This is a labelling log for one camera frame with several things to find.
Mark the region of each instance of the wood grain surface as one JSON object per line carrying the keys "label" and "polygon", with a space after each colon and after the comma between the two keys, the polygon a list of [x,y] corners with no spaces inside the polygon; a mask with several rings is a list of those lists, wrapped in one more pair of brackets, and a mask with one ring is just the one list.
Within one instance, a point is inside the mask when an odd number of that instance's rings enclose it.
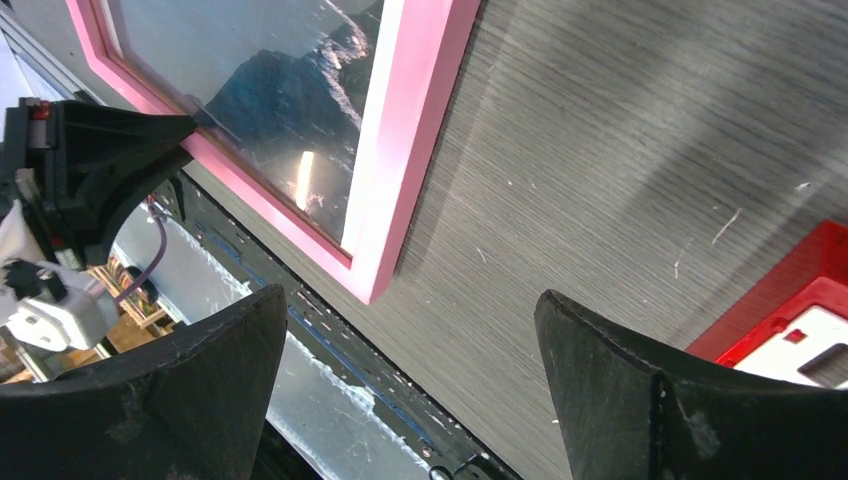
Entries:
{"label": "wood grain surface", "polygon": [[[13,4],[107,96],[62,0]],[[570,478],[538,295],[685,347],[819,221],[845,220],[846,19],[827,0],[487,2],[370,307],[190,171],[525,478]]]}

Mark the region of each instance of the pink picture frame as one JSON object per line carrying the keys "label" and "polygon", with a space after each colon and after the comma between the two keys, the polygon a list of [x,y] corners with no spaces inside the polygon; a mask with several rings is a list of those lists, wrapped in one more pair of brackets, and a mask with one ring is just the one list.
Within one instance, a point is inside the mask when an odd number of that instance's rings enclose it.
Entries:
{"label": "pink picture frame", "polygon": [[[105,0],[67,0],[92,71],[135,108],[176,111],[116,55]],[[344,248],[195,133],[183,146],[356,298],[390,285],[480,0],[386,0],[349,194]]]}

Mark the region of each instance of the gray metal surface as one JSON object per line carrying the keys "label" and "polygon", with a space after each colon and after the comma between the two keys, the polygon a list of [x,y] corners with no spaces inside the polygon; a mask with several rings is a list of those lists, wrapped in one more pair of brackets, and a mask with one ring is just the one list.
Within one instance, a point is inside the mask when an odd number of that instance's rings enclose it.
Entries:
{"label": "gray metal surface", "polygon": [[[13,3],[92,76],[62,0]],[[845,220],[848,7],[485,3],[401,265],[375,305],[190,171],[519,473],[570,478],[533,330],[538,295],[556,288],[683,347],[819,221]]]}
{"label": "gray metal surface", "polygon": [[[200,321],[250,294],[200,244],[166,222],[168,250],[151,280],[178,320]],[[136,209],[115,241],[125,265],[144,269],[159,233]],[[427,465],[373,413],[374,395],[348,385],[290,333],[271,394],[268,421],[327,480],[427,479]]]}

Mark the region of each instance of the purple cable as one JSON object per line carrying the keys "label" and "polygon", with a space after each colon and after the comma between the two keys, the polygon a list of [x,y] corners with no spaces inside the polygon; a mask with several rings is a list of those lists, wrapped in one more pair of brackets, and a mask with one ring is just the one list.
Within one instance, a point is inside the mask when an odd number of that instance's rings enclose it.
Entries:
{"label": "purple cable", "polygon": [[127,299],[134,291],[138,290],[141,285],[150,278],[150,274],[153,273],[153,270],[159,265],[159,262],[162,261],[162,257],[165,256],[165,250],[168,248],[168,234],[165,232],[165,225],[162,224],[162,219],[159,218],[158,213],[152,213],[153,205],[148,205],[148,211],[150,211],[150,218],[153,219],[153,222],[156,223],[156,226],[159,228],[159,251],[156,252],[156,256],[153,257],[153,260],[150,262],[150,265],[141,272],[141,275],[136,277],[133,280],[133,283],[130,284],[120,295],[115,297],[115,303],[121,303]]}

